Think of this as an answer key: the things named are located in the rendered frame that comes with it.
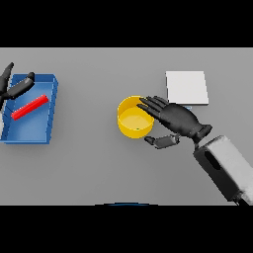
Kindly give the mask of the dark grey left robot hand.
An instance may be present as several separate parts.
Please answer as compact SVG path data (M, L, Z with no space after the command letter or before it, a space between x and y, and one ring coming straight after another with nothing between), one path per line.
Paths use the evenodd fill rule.
M8 89L8 82L14 63L11 62L0 75L0 111L6 100L15 100L35 85L35 73L30 72L25 79Z

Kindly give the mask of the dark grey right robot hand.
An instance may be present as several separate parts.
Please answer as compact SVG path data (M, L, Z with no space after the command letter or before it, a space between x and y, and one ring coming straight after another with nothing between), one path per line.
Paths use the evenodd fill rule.
M158 96L147 96L140 98L140 101L141 104L137 104L140 109L172 131L172 134L163 137L146 136L144 138L156 149L177 145L182 136L190 138L198 148L200 141L211 132L211 125L201 124L191 111L181 105L170 103Z

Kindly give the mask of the pale square measuring scale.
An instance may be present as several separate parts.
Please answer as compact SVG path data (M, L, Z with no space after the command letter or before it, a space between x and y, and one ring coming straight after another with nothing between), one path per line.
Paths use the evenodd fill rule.
M209 103L206 77L203 71L167 71L167 98L180 105L207 105Z

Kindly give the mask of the yellow bowl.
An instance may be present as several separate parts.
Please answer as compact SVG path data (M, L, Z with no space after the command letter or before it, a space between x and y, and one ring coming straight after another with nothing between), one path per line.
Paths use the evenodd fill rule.
M129 138L142 138L153 128L154 118L140 109L140 96L129 96L122 100L117 109L117 123L121 133Z

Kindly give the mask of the blue tray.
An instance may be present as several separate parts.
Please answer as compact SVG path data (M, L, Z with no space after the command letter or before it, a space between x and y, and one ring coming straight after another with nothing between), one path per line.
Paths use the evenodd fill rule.
M35 85L16 100L7 100L2 113L4 124L0 142L6 144L49 144L57 97L58 82L54 74L36 74ZM48 102L14 120L11 114L41 95Z

